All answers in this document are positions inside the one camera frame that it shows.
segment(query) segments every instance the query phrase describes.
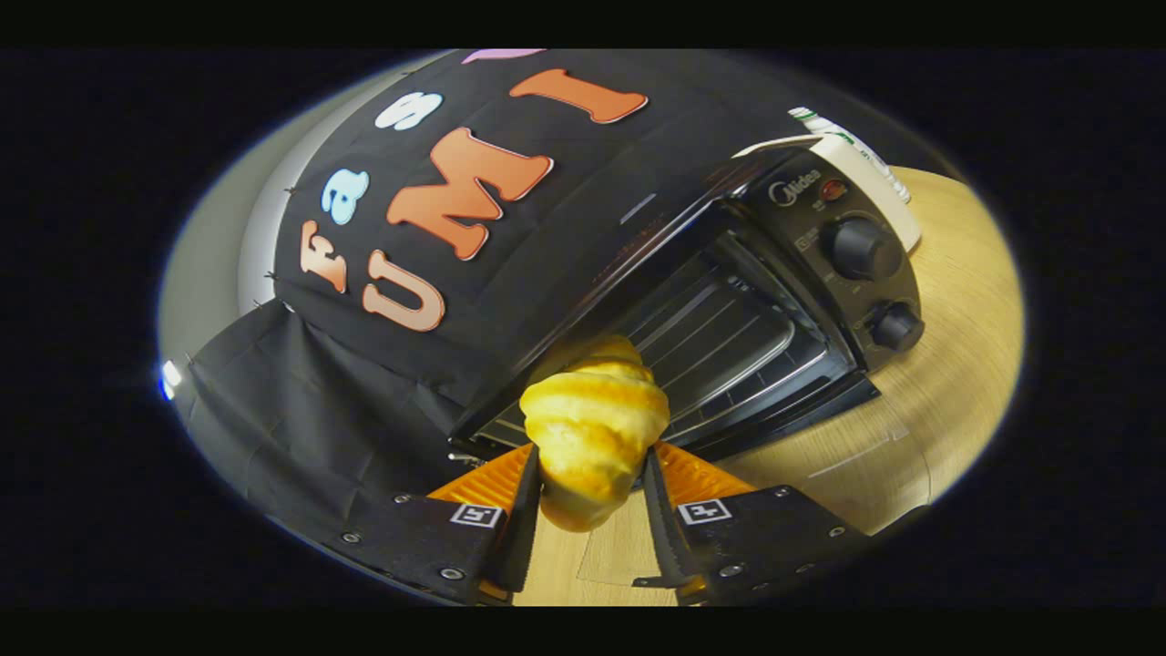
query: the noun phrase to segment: fisheye lens view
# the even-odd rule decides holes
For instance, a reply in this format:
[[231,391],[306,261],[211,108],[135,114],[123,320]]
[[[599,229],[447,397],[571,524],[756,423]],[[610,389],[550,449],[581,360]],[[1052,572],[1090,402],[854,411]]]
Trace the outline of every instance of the fisheye lens view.
[[770,604],[958,489],[1014,402],[1006,218],[796,61],[441,50],[317,100],[182,217],[156,439],[337,577]]

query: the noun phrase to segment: orange letter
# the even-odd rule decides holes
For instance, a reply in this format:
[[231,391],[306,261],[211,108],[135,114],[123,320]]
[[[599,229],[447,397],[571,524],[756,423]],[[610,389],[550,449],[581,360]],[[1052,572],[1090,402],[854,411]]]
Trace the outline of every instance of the orange letter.
[[396,224],[407,221],[454,246],[458,259],[478,254],[490,231],[485,225],[462,225],[449,218],[503,217],[498,203],[486,193],[482,182],[498,189],[504,200],[517,200],[539,183],[555,164],[542,155],[527,157],[475,139],[459,127],[442,136],[429,158],[445,178],[445,184],[406,186],[388,204],[386,218]]
[[441,324],[441,318],[445,316],[445,301],[433,284],[392,263],[385,259],[385,253],[381,251],[373,251],[368,255],[368,275],[373,280],[384,277],[396,282],[413,291],[421,298],[421,306],[409,309],[394,302],[382,296],[377,285],[370,282],[365,285],[364,294],[364,308],[367,311],[395,320],[417,333],[428,333]]
[[316,234],[318,227],[315,220],[305,220],[303,224],[300,237],[300,268],[304,273],[310,270],[328,280],[336,287],[337,291],[343,294],[347,287],[349,267],[344,263],[342,255],[336,255],[336,259],[328,258],[328,254],[332,252],[332,242]]
[[620,93],[567,75],[564,69],[550,69],[518,83],[511,96],[545,96],[575,105],[591,114],[595,122],[616,122],[648,104],[642,93]]

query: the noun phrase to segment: wooden surface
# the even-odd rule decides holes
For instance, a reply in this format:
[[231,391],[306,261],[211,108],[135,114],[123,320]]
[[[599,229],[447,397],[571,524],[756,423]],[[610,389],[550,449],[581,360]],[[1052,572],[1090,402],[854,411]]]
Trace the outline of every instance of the wooden surface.
[[[1012,255],[963,184],[894,168],[922,240],[911,255],[926,332],[871,376],[883,396],[781,442],[717,465],[759,488],[793,485],[872,535],[933,503],[974,466],[1007,410],[1024,353],[1024,299]],[[659,576],[642,493],[591,534],[540,516],[515,606],[675,606]]]

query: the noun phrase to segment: toaster oven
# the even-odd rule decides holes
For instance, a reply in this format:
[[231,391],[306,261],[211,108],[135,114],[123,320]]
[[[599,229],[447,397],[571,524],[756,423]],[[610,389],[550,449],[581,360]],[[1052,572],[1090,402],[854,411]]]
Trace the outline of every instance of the toaster oven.
[[660,439],[716,461],[878,396],[868,375],[922,336],[918,224],[836,135],[759,143],[610,223],[541,299],[555,319],[536,346],[462,416],[451,459],[527,444],[522,392],[597,337],[627,337],[668,395]]

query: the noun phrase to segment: black background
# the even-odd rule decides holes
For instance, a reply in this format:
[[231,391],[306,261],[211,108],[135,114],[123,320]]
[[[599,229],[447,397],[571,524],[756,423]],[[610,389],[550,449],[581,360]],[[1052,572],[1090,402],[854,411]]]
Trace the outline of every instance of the black background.
[[[316,101],[422,51],[0,54],[12,475],[0,607],[414,604],[261,522],[155,381],[155,303],[183,217]],[[1002,212],[1030,304],[1020,393],[953,493],[815,607],[1166,604],[1161,387],[1150,310],[1166,51],[768,51],[901,119]]]

